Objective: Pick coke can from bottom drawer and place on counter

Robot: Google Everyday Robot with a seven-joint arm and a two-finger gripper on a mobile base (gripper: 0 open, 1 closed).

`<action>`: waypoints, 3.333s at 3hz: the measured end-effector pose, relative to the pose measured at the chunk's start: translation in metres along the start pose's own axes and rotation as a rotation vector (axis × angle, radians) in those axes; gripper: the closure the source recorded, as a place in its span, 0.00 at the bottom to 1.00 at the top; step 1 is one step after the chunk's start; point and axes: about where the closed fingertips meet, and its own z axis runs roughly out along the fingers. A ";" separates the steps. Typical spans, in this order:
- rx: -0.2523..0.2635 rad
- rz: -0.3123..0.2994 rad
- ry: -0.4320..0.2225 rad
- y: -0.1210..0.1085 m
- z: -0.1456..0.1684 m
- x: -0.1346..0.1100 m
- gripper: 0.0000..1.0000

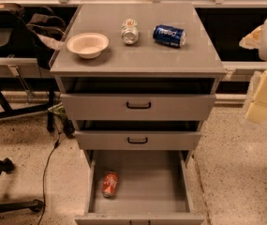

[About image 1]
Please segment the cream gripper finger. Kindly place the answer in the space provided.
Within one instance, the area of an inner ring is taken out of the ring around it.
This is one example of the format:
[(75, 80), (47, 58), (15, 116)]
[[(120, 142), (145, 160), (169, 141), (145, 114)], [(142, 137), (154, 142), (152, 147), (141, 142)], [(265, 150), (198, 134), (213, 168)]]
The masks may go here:
[(267, 119), (267, 69), (259, 75), (254, 94), (246, 109), (245, 120), (262, 123)]
[(248, 50), (258, 49), (260, 47), (261, 26), (255, 28), (239, 42), (239, 46)]

